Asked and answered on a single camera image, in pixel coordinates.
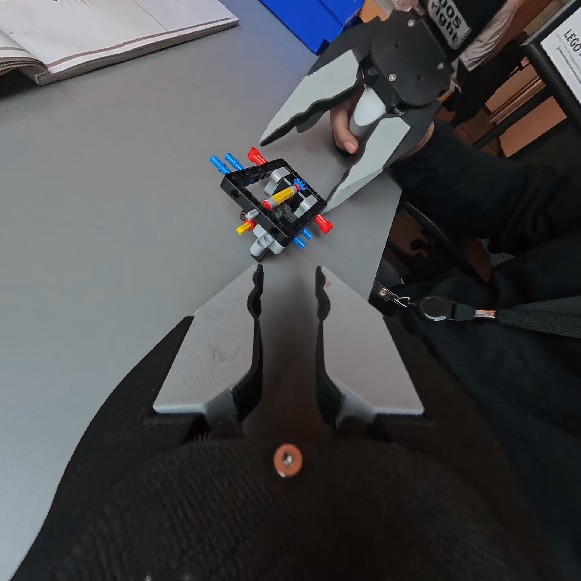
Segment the black frame lego model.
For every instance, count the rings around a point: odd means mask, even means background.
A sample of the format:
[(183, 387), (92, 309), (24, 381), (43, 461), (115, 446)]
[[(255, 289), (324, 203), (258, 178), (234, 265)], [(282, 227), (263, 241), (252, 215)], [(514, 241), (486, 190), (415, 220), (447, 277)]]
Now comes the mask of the black frame lego model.
[(252, 148), (248, 160), (252, 165), (245, 167), (231, 153), (225, 161), (209, 159), (222, 175), (221, 189), (241, 210), (236, 232), (255, 236), (249, 251), (257, 262), (291, 244), (305, 248), (314, 238), (313, 227), (324, 235), (333, 229), (323, 216), (326, 201), (284, 159), (269, 162)]

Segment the white sign on black stand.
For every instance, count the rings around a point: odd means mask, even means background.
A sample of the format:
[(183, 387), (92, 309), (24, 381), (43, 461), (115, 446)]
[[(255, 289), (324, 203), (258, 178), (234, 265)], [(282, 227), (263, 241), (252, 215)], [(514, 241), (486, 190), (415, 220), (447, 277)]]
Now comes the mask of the white sign on black stand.
[(580, 129), (580, 1), (568, 1), (524, 43), (526, 57)]

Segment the person's torso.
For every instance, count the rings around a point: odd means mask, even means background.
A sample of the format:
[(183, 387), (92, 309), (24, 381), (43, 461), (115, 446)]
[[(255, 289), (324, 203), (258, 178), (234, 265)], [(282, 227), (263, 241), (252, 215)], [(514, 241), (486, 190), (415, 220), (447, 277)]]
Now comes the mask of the person's torso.
[[(512, 259), (483, 283), (462, 270), (406, 282), (396, 294), (435, 295), (477, 309), (580, 316), (580, 219), (525, 226), (436, 223), (456, 238), (489, 240)], [(426, 321), (415, 309), (386, 308), (464, 387), (512, 461), (563, 580), (580, 580), (580, 338), (495, 322)]]

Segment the lego instruction booklet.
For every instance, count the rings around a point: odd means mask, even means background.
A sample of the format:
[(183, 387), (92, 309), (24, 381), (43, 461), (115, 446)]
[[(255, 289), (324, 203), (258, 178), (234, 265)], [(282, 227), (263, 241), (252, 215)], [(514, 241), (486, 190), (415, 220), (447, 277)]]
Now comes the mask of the lego instruction booklet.
[(238, 22), (220, 1), (1, 1), (1, 75), (52, 84)]

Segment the person's right hand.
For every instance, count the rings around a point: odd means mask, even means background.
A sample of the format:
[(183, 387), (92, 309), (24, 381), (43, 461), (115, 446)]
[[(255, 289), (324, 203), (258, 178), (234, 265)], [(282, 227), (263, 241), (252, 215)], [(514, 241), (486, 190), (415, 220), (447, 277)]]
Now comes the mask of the person's right hand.
[(339, 103), (330, 111), (330, 126), (333, 141), (338, 149), (349, 155), (357, 153), (359, 142), (357, 137), (349, 129), (353, 112), (364, 92), (364, 88), (359, 87), (358, 91), (345, 101)]

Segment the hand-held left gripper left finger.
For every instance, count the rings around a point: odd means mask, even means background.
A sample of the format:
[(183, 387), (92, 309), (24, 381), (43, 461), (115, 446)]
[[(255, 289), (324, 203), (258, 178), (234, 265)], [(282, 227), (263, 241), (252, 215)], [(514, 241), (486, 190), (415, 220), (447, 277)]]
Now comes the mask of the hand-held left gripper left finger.
[(156, 414), (243, 421), (252, 412), (262, 394), (262, 292), (258, 264), (195, 311), (153, 403)]

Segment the black badge reel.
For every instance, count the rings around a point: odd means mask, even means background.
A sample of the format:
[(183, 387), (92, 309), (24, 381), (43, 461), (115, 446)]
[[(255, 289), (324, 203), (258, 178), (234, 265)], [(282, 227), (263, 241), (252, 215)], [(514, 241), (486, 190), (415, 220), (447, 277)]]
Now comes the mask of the black badge reel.
[(441, 323), (454, 319), (455, 303), (442, 296), (425, 296), (416, 303), (420, 316), (433, 323)]

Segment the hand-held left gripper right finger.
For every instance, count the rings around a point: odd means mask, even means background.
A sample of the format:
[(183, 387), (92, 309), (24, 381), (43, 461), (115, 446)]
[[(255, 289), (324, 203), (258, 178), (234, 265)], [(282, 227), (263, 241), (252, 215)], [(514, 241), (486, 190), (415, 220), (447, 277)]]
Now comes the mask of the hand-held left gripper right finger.
[(381, 313), (326, 267), (316, 268), (315, 294), (316, 403), (323, 423), (422, 417), (425, 407)]

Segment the person's right forearm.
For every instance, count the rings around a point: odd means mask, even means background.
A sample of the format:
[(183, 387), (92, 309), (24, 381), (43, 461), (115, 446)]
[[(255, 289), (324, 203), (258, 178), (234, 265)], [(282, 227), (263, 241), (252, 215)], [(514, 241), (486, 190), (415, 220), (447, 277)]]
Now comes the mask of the person's right forearm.
[(543, 248), (580, 262), (580, 173), (519, 166), (461, 142), (437, 121), (422, 148), (392, 165), (410, 202), (495, 253)]

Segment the blue plastic bin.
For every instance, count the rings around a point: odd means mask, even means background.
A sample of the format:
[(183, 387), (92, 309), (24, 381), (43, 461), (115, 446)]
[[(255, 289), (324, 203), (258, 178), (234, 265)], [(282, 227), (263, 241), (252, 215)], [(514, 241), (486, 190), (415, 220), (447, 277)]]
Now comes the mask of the blue plastic bin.
[(364, 1), (261, 1), (313, 54), (357, 19)]

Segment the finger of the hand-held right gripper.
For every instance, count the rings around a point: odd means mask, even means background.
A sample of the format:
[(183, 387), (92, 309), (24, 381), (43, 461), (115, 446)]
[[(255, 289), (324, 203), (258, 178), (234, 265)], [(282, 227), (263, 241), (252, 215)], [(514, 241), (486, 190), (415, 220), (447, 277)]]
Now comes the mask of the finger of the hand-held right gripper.
[(396, 151), (409, 131), (410, 125), (403, 117), (384, 117), (369, 133), (367, 141), (363, 142), (362, 139), (359, 139), (356, 153), (350, 154), (342, 146), (334, 143), (342, 156), (355, 157), (356, 159), (330, 193), (323, 213), (329, 213), (379, 176), (390, 156)]
[(305, 75), (269, 122), (260, 145), (277, 141), (294, 129), (298, 133), (309, 131), (326, 112), (351, 97), (364, 60), (350, 49)]

